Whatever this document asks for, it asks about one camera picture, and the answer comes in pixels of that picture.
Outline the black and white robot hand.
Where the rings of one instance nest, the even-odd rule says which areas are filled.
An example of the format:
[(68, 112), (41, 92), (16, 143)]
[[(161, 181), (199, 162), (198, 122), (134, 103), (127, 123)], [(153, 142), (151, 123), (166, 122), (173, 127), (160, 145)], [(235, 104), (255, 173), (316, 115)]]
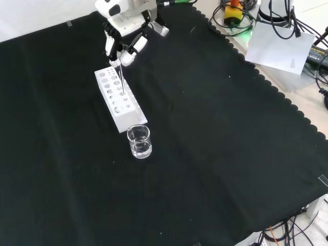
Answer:
[(162, 18), (158, 16), (152, 20), (149, 10), (136, 16), (119, 14), (109, 18), (103, 27), (106, 35), (105, 53), (113, 68), (127, 67), (134, 62), (148, 42), (147, 31), (153, 30), (163, 37), (169, 33)]

